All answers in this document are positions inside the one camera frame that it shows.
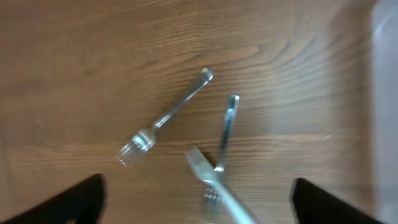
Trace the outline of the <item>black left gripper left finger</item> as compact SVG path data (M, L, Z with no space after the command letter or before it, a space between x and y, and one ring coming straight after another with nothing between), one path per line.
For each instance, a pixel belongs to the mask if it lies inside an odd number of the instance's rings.
M100 220L106 201L103 175L95 174L79 184L20 213L2 224L18 223L92 223Z

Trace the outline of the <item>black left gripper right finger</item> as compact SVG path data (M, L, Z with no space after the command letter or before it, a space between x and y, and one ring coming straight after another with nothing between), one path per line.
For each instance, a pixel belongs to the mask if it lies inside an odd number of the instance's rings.
M294 179L290 202L299 224L382 224L304 178Z

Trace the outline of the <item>silver metal fork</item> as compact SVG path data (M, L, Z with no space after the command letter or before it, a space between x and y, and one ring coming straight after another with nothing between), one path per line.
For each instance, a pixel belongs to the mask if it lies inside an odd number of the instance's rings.
M209 68L202 68L199 76L192 82L188 90L154 123L142 128L131 140L120 149L116 157L124 166L129 166L138 161L156 142L158 130L179 110L183 105L199 92L212 78L214 74Z
M221 137L220 154L215 165L214 171L220 180L223 180L224 176L224 165L226 160L226 150L228 142L231 137L236 112L238 109L239 96L229 95L226 112L224 114L223 132ZM204 212L209 219L214 219L218 216L221 208L221 197L218 191L209 186L203 196L203 208Z

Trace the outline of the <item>white plastic fork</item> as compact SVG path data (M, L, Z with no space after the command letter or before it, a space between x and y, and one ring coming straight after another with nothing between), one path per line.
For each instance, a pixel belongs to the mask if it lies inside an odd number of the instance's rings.
M220 195L221 201L235 223L239 224L259 224L259 221L249 211L242 202L225 186L214 172L213 166L201 151L193 147L185 153L185 157L190 165L192 172L204 183L212 186Z

